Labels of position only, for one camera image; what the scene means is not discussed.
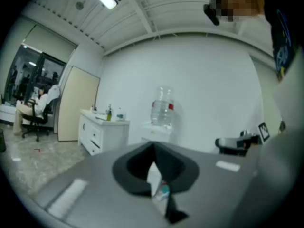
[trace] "ceiling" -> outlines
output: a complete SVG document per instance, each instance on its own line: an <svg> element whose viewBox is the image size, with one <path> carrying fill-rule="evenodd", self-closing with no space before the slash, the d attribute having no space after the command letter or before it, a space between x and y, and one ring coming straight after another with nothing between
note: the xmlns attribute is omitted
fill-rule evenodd
<svg viewBox="0 0 304 228"><path fill-rule="evenodd" d="M117 0L109 10L98 0L32 0L76 28L109 54L142 39L183 32L214 33L249 43L271 54L270 26L264 16L214 26L203 12L209 0ZM84 2L82 10L77 2Z"/></svg>

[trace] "soap bottle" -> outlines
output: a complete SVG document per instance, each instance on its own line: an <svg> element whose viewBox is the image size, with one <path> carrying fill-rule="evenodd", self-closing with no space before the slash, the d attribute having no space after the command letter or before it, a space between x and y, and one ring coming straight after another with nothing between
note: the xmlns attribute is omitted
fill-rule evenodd
<svg viewBox="0 0 304 228"><path fill-rule="evenodd" d="M109 104L109 110L108 110L108 113L107 113L107 116L106 116L106 120L110 121L111 117L112 117L112 109L111 109L111 104Z"/></svg>

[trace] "white label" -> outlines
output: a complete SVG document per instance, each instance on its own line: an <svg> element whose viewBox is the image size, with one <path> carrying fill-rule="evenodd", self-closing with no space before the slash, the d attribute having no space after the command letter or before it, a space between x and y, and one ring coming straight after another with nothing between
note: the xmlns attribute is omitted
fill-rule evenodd
<svg viewBox="0 0 304 228"><path fill-rule="evenodd" d="M226 162L226 161L218 161L218 162L216 162L215 165L217 167L220 167L220 168L223 168L223 169L226 169L226 170L229 170L229 171L235 171L235 172L237 172L241 168L240 165L237 165L237 164L234 164L234 163L229 163L229 162Z"/></svg>

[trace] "tiled floor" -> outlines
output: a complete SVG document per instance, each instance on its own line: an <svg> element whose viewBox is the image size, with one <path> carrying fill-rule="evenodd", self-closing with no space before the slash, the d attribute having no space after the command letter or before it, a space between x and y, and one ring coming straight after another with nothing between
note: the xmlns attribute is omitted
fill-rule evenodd
<svg viewBox="0 0 304 228"><path fill-rule="evenodd" d="M11 184L32 196L49 180L88 157L77 142L58 142L57 135L35 134L22 139L12 134L12 126L0 124L4 130L6 151L0 153L0 165Z"/></svg>

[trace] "white cabinet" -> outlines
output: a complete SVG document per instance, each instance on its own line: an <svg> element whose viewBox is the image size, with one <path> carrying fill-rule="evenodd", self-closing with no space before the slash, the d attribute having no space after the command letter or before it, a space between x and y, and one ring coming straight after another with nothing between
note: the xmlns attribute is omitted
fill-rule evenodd
<svg viewBox="0 0 304 228"><path fill-rule="evenodd" d="M105 121L105 118L87 110L80 110L78 144L83 145L90 155L123 148L128 144L129 121Z"/></svg>

